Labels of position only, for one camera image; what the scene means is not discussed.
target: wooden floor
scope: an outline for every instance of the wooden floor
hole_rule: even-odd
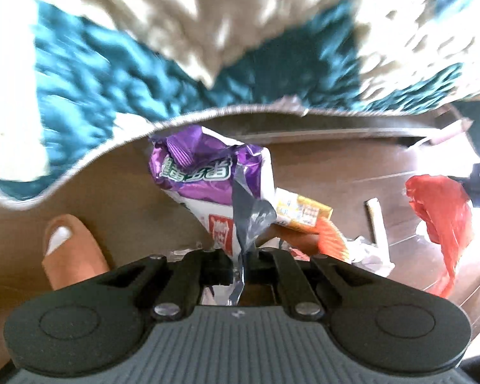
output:
[[[82,219],[112,266],[209,241],[192,214],[154,185],[145,147],[138,141],[101,157],[37,208],[0,208],[0,329],[9,310],[49,288],[41,269],[41,239],[56,215]],[[476,157],[463,136],[411,150],[387,139],[269,147],[276,185],[332,206],[332,220],[347,237],[370,237],[364,201],[379,198],[396,264],[391,278],[420,289],[437,280],[443,270],[440,247],[416,235],[419,220],[404,183],[416,173],[469,174]],[[459,305],[471,302],[466,309],[473,321],[480,318],[480,304],[474,304],[479,285],[480,243],[462,260],[452,295]],[[0,332],[0,366],[6,360]]]

